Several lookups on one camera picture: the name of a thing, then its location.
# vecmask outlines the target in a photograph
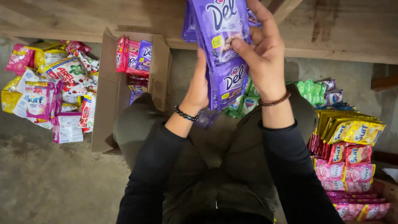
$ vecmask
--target bracelet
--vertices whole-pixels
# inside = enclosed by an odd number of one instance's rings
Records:
[[[185,119],[187,119],[187,120],[190,120],[190,121],[193,121],[193,122],[199,120],[199,116],[197,116],[197,115],[196,115],[195,117],[191,117],[191,116],[189,116],[188,114],[185,114],[184,112],[180,111],[180,110],[179,110],[179,105],[177,105],[177,106],[174,108],[174,110],[175,110],[175,112],[176,112],[178,115],[180,115],[181,117],[183,117],[183,118],[185,118]]]
[[[284,102],[285,100],[287,100],[291,95],[292,95],[291,92],[286,91],[286,95],[285,95],[282,99],[277,100],[277,101],[274,101],[274,102],[271,102],[271,103],[264,103],[264,102],[261,100],[261,98],[260,98],[260,99],[258,100],[258,104],[261,105],[261,106],[275,106],[275,105],[278,105],[278,104]]]

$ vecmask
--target person's right hand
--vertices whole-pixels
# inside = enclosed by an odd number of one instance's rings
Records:
[[[285,45],[272,13],[259,0],[247,0],[247,6],[256,15],[262,30],[250,27],[251,46],[236,38],[232,47],[249,65],[253,84],[263,102],[277,101],[286,94]]]

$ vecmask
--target olive green pants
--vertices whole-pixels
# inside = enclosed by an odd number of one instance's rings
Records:
[[[295,85],[287,88],[292,92],[293,114],[307,141],[318,125],[318,116]],[[149,94],[136,99],[117,118],[113,136],[131,169],[148,135],[167,120],[168,116],[154,107]],[[190,214],[219,208],[257,213],[270,220],[275,216],[278,221],[284,221],[264,155],[262,132],[258,127],[260,120],[261,107],[241,119],[222,156],[221,166],[211,169],[201,155],[205,140],[192,134],[199,128],[192,127],[165,192],[164,223],[181,223]]]

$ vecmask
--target black beaded bracelet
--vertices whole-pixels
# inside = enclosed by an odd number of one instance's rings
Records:
[[[199,117],[198,117],[197,115],[196,115],[195,117],[191,117],[191,116],[189,116],[188,114],[185,114],[184,112],[180,111],[180,110],[179,110],[179,105],[177,105],[177,106],[174,108],[174,110],[176,111],[176,113],[177,113],[178,115],[180,115],[181,117],[183,117],[183,118],[185,118],[185,119],[187,119],[187,120],[190,120],[190,121],[193,121],[193,122],[199,120]]]

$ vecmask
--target person's left hand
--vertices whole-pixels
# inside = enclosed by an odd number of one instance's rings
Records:
[[[197,62],[195,73],[191,79],[189,90],[179,109],[192,117],[209,104],[207,97],[207,80],[206,80],[206,56],[202,48],[197,50]]]

